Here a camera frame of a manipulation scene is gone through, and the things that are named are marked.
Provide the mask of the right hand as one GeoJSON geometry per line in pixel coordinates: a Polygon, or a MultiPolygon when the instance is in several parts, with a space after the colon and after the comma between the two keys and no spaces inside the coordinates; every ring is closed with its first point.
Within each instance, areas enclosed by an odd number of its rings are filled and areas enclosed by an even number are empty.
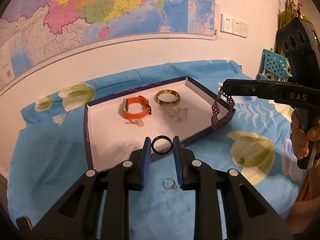
{"type": "Polygon", "coordinates": [[[319,124],[313,126],[307,132],[300,128],[300,119],[296,110],[291,115],[291,134],[290,139],[292,142],[293,153],[298,159],[307,157],[308,145],[312,141],[318,141],[320,138],[319,124]]]}

